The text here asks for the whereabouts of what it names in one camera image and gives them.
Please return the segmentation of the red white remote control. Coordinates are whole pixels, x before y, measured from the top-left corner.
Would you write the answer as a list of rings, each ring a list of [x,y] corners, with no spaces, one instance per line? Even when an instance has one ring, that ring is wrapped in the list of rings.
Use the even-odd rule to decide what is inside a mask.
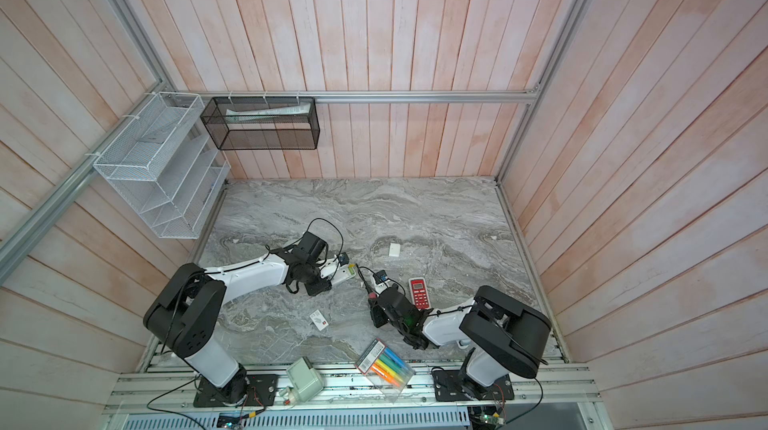
[[[411,278],[409,288],[412,302],[417,309],[428,310],[431,308],[426,280],[423,277]]]

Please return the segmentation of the white remote battery cover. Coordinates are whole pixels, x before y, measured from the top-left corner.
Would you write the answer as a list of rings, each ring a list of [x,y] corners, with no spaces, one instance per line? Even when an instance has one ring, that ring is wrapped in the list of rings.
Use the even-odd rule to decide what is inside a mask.
[[[397,243],[392,243],[389,246],[389,256],[390,257],[399,257],[401,251],[401,245]]]

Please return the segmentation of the red handled screwdriver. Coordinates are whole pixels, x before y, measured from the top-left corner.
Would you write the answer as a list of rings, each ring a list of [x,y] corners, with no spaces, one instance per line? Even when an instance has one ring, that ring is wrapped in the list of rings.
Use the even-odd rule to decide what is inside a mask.
[[[359,266],[358,267],[358,276],[362,281],[362,285],[364,289],[366,290],[367,296],[368,296],[368,303],[372,305],[376,302],[378,298],[378,293],[375,290],[375,287],[372,286],[369,281],[365,277],[365,271],[367,270],[367,267]]]

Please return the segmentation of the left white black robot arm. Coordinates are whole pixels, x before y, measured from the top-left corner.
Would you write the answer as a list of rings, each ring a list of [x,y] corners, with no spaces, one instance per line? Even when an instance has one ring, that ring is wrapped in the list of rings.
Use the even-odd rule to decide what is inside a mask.
[[[253,260],[202,268],[178,268],[143,317],[143,325],[161,344],[194,369],[201,381],[218,392],[227,405],[245,398],[247,373],[214,338],[223,306],[239,297],[271,287],[309,296],[332,289],[341,263],[328,244],[307,231],[298,241],[271,249]]]

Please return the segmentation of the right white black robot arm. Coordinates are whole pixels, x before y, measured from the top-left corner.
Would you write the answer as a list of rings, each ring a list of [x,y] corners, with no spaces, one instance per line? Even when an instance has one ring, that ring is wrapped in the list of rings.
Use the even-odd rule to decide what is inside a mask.
[[[459,371],[436,371],[438,384],[469,398],[478,399],[509,374],[534,379],[547,363],[548,317],[488,285],[446,310],[419,309],[396,288],[370,293],[368,305],[375,327],[391,325],[416,350],[470,346]]]

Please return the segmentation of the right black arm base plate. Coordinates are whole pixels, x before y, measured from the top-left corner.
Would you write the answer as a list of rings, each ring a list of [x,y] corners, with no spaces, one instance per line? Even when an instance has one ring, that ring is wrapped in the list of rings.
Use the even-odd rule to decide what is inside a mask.
[[[434,367],[431,369],[430,375],[433,378],[435,399],[438,402],[473,400],[506,402],[514,399],[514,390],[508,375],[502,376],[487,387],[474,382],[460,370]]]

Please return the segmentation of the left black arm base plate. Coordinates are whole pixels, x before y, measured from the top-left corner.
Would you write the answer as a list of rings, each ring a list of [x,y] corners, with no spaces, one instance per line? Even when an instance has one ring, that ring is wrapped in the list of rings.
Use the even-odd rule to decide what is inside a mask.
[[[277,374],[252,374],[239,371],[221,388],[202,378],[194,397],[193,407],[216,408],[242,405],[269,407],[274,404],[277,389]]]

